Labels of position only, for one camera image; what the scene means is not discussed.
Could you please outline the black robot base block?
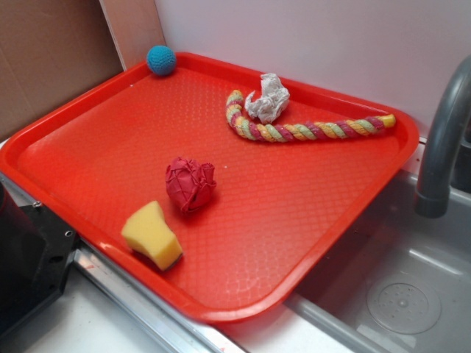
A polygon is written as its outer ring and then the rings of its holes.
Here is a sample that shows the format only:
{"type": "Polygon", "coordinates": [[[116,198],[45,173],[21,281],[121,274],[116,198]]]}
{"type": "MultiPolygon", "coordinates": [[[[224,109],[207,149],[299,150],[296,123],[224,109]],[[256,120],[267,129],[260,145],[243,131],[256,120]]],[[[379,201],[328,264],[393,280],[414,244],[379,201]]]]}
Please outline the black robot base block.
{"type": "Polygon", "coordinates": [[[46,206],[19,206],[1,186],[1,337],[63,295],[75,229],[46,206]]]}

